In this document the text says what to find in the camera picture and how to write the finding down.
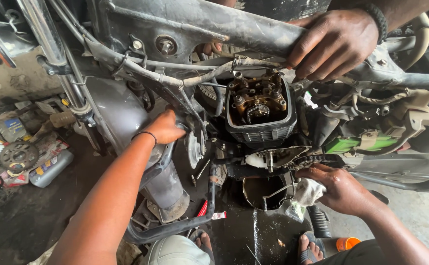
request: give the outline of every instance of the flip-flop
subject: flip-flop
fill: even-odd
[[[319,250],[322,251],[324,258],[326,258],[326,252],[325,252],[324,243],[322,242],[322,240],[319,238],[316,238],[314,236],[314,233],[311,231],[308,231],[308,232],[304,233],[303,235],[305,235],[308,238],[309,242],[313,242],[314,244],[316,244],[319,247]],[[302,251],[300,253],[300,255],[298,256],[298,265],[301,265],[301,263],[305,262],[306,260],[310,260],[313,263],[318,262],[318,260],[316,259],[316,257],[312,253],[312,250],[309,246],[305,251]]]
[[[191,233],[190,237],[188,239],[190,239],[192,242],[196,243],[196,239],[201,237],[201,234],[206,233],[203,229],[196,229],[195,231],[193,231],[193,233]],[[206,254],[208,254],[208,256],[210,256],[210,259],[214,262],[214,255],[213,255],[213,251],[211,251],[207,246],[205,246],[203,243],[201,243],[201,247],[200,249],[205,252]]]

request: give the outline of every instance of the plastic bottle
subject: plastic bottle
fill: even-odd
[[[57,156],[29,172],[29,181],[35,186],[45,188],[72,162],[73,157],[73,153],[70,153],[69,150],[62,150]]]

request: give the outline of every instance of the dirty floor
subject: dirty floor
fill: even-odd
[[[82,136],[72,136],[69,144],[76,154],[75,159],[52,184],[45,189],[31,184],[20,187],[0,211],[0,265],[27,264],[50,248],[112,162],[111,157],[94,157],[93,149]],[[176,153],[182,150],[183,145],[179,145]],[[190,175],[196,175],[200,168],[189,169],[183,155],[174,155],[174,162],[182,184],[194,200],[186,215],[195,216],[206,199],[207,172],[194,188]],[[390,207],[398,217],[429,246],[429,193],[365,185],[388,196]],[[216,212],[226,211],[227,214],[227,219],[213,220],[206,226],[217,263],[255,264],[248,246],[262,264],[294,264],[296,239],[300,233],[311,229],[308,220],[303,224],[295,222],[282,214],[284,209],[273,213],[254,210],[247,205],[241,189],[241,183],[228,179],[216,195]],[[331,218],[330,228],[335,238],[373,238],[365,223],[358,218],[324,209]],[[281,247],[278,239],[286,246]],[[334,254],[333,242],[329,240],[326,245],[329,246],[327,253]]]

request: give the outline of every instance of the wristband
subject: wristband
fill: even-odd
[[[388,22],[383,12],[374,4],[369,2],[359,2],[352,6],[353,9],[361,9],[367,12],[375,21],[378,27],[378,42],[380,45],[388,36]]]
[[[134,137],[138,136],[138,135],[139,135],[139,134],[141,134],[141,133],[148,133],[148,134],[152,135],[152,137],[154,137],[155,144],[154,144],[154,147],[152,147],[152,149],[154,149],[154,148],[155,148],[155,146],[157,145],[157,138],[156,138],[156,137],[155,137],[155,135],[154,135],[153,133],[151,133],[151,132],[148,132],[148,131],[138,132],[137,134],[135,134],[135,135],[131,138],[131,141],[134,139]]]

